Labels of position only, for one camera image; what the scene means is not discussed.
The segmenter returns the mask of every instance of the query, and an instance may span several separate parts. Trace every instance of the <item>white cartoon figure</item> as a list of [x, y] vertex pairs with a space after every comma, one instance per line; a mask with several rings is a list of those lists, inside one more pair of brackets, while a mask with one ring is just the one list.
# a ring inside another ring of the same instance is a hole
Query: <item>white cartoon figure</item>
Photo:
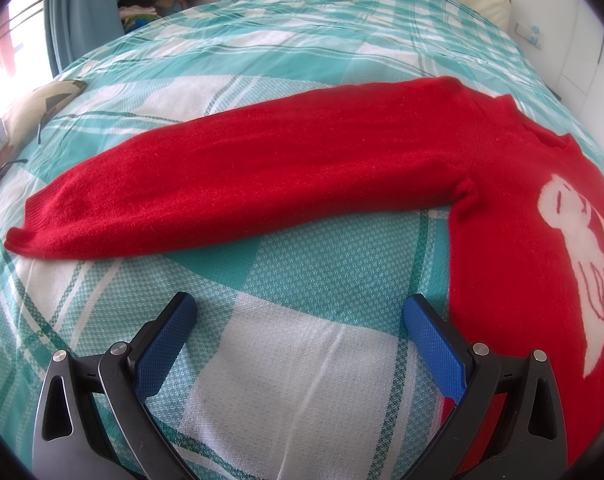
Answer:
[[[584, 375], [598, 363], [604, 348], [604, 253], [591, 229], [591, 204], [573, 186], [554, 174], [540, 192], [538, 211], [544, 221], [564, 235], [566, 251], [578, 284], [586, 336]], [[595, 211], [604, 231], [604, 218]]]

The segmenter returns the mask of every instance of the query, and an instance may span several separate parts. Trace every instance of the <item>black garment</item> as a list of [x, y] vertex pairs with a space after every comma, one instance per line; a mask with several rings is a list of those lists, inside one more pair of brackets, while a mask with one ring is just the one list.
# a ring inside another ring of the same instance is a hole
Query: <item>black garment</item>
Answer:
[[118, 1], [118, 8], [120, 7], [132, 7], [139, 5], [140, 7], [152, 7], [155, 0], [120, 0]]

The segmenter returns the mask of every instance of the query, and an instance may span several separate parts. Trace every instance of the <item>blue curtain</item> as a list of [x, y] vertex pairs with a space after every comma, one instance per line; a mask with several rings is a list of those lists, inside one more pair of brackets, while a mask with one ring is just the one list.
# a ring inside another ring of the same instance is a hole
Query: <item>blue curtain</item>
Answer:
[[118, 0], [44, 0], [44, 23], [54, 76], [87, 52], [124, 35]]

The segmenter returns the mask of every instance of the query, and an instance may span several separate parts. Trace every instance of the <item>teal and white checkered blanket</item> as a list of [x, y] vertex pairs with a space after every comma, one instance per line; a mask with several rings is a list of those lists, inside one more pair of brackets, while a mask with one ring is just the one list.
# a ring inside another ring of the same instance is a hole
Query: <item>teal and white checkered blanket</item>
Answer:
[[198, 323], [148, 406], [202, 479], [399, 478], [442, 409], [400, 306], [421, 292], [447, 313], [446, 208], [341, 216], [144, 258], [31, 260], [2, 240], [27, 196], [145, 130], [315, 88], [437, 75], [511, 93], [604, 172], [602, 152], [518, 47], [452, 0], [223, 0], [73, 63], [61, 77], [87, 90], [0, 184], [0, 432], [21, 459], [31, 461], [51, 354], [130, 340], [184, 290]]

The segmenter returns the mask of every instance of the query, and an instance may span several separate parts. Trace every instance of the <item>blue gripper pad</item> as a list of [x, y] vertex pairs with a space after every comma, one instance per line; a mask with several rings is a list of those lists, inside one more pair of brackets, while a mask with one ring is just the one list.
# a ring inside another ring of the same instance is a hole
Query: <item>blue gripper pad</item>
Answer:
[[402, 316], [411, 340], [426, 362], [442, 395], [453, 399], [457, 404], [466, 390], [462, 361], [413, 296], [404, 302]]
[[138, 361], [135, 391], [140, 402], [160, 391], [195, 325], [197, 313], [195, 300], [186, 294]]

